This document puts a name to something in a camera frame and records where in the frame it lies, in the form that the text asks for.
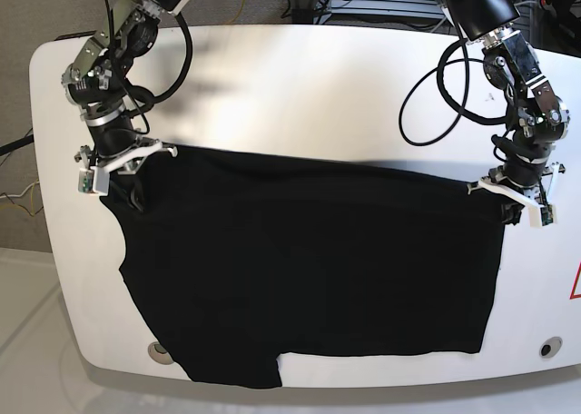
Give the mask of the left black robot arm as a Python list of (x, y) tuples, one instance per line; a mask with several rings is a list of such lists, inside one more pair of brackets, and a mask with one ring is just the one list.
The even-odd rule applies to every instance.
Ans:
[[(398, 196), (406, 202), (426, 199), (441, 203), (447, 198), (475, 193), (478, 199), (503, 203), (507, 209), (523, 207), (550, 212), (553, 204), (543, 178), (555, 178), (559, 164), (549, 165), (548, 157), (556, 141), (566, 135), (570, 122), (567, 108), (541, 73), (537, 56), (512, 22), (518, 11), (510, 0), (437, 0), (458, 39), (441, 55), (432, 70), (438, 92), (458, 119), (467, 118), (482, 126), (504, 125), (503, 135), (491, 138), (504, 161), (478, 182), (442, 182), (396, 171), (393, 182)], [(488, 118), (470, 112), (465, 101), (457, 102), (445, 86), (445, 68), (457, 50), (466, 52), (468, 43), (484, 44), (482, 61), (488, 81), (505, 95), (504, 116)]]

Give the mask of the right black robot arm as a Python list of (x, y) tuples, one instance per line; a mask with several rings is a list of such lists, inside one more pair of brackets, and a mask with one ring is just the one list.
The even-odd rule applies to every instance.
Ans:
[[(79, 191), (105, 196), (114, 172), (135, 175), (145, 160), (158, 152), (176, 155), (176, 146), (149, 138), (149, 130), (133, 128), (132, 119), (144, 117), (156, 104), (171, 98), (183, 85), (193, 59), (192, 35), (182, 15), (191, 0), (119, 0), (107, 4), (101, 29), (87, 39), (62, 77), (69, 101), (80, 107), (81, 117), (94, 141), (75, 156), (82, 163)], [(469, 41), (487, 36), (498, 43), (499, 33), (509, 32), (519, 12), (510, 0), (438, 0), (458, 40), (441, 56), (436, 68), (441, 80), (448, 59)], [(160, 15), (168, 13), (180, 27), (185, 57), (176, 80), (161, 94), (133, 85), (127, 78), (135, 59), (147, 54), (159, 31)]]

